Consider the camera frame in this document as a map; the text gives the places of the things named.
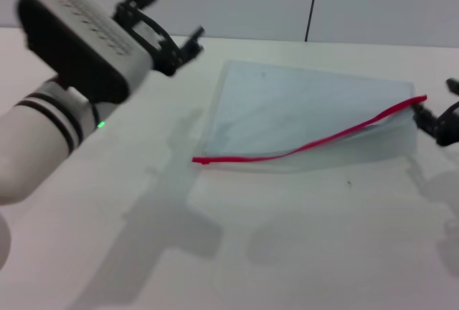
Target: ziplock bag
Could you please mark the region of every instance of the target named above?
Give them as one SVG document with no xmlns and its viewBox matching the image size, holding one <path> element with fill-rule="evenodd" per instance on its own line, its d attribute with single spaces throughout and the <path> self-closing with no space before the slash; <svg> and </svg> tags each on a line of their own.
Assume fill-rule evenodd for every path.
<svg viewBox="0 0 459 310">
<path fill-rule="evenodd" d="M 230 62 L 194 162 L 278 159 L 407 124 L 411 83 Z"/>
</svg>

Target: transparent plastic bag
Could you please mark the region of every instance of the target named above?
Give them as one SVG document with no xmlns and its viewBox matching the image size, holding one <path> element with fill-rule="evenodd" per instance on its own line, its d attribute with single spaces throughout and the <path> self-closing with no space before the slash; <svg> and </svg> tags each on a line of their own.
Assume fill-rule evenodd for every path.
<svg viewBox="0 0 459 310">
<path fill-rule="evenodd" d="M 411 83 L 251 62 L 230 62 L 220 81 L 195 162 L 280 158 L 381 133 L 411 124 L 410 104 L 425 100 Z"/>
</svg>

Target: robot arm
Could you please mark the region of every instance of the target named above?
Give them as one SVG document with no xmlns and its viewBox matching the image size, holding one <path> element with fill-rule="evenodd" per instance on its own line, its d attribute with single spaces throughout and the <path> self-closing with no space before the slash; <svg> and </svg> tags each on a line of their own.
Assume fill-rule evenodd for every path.
<svg viewBox="0 0 459 310">
<path fill-rule="evenodd" d="M 28 197 L 150 70 L 172 76 L 202 51 L 201 27 L 179 48 L 141 12 L 154 1 L 122 1 L 110 18 L 91 0 L 19 0 L 28 47 L 57 76 L 0 117 L 0 205 Z M 136 32 L 140 22 L 157 41 Z"/>
<path fill-rule="evenodd" d="M 448 90 L 459 95 L 459 82 L 446 81 Z M 436 117 L 422 104 L 413 105 L 414 120 L 417 127 L 433 137 L 438 146 L 449 146 L 459 141 L 459 102 L 450 106 L 442 115 Z"/>
</svg>

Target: white table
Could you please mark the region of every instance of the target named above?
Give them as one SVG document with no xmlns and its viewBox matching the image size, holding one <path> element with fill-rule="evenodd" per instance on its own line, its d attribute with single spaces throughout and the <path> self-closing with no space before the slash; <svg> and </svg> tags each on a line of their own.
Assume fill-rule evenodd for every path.
<svg viewBox="0 0 459 310">
<path fill-rule="evenodd" d="M 52 71 L 19 31 L 0 42 L 4 112 Z M 27 201 L 0 208 L 0 238 L 12 237 L 0 308 L 456 310 L 457 147 L 419 134 L 413 159 L 356 162 L 338 144 L 283 173 L 189 158 L 226 60 L 410 81 L 439 113 L 457 100 L 444 81 L 459 76 L 459 50 L 203 43 L 174 79 L 152 74 Z"/>
</svg>

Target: red strip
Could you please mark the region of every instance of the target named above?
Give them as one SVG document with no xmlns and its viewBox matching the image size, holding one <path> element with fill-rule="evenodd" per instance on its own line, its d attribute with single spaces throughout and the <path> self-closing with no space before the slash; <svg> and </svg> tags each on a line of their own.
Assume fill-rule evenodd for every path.
<svg viewBox="0 0 459 310">
<path fill-rule="evenodd" d="M 334 134 L 332 136 L 328 136 L 323 139 L 319 139 L 316 141 L 312 141 L 309 144 L 303 145 L 302 147 L 299 147 L 298 149 L 295 149 L 293 151 L 290 151 L 286 154 L 280 154 L 278 156 L 270 156 L 270 157 L 241 157 L 241 156 L 221 156 L 221 157 L 193 157 L 191 161 L 194 163 L 201 163 L 201 164 L 210 164 L 210 163 L 250 163 L 254 161 L 272 161 L 273 159 L 279 159 L 283 158 L 286 156 L 290 156 L 291 154 L 296 154 L 298 152 L 302 152 L 308 149 L 312 149 L 313 147 L 317 147 L 320 145 L 327 144 L 333 140 L 336 140 L 338 138 L 343 138 L 344 136 L 347 136 L 349 134 L 355 133 L 357 131 L 360 131 L 361 129 L 372 125 L 373 123 L 376 123 L 377 121 L 382 120 L 383 118 L 386 118 L 387 116 L 390 116 L 392 114 L 398 113 L 399 111 L 404 110 L 405 108 L 410 107 L 412 104 L 416 103 L 421 103 L 427 100 L 427 96 L 418 96 L 414 98 L 410 98 L 409 100 L 404 100 L 401 103 L 398 103 L 389 109 L 386 109 L 382 113 L 376 115 L 372 119 L 365 121 L 363 123 L 360 123 L 357 126 L 348 128 L 342 132 L 339 132 L 337 134 Z"/>
</svg>

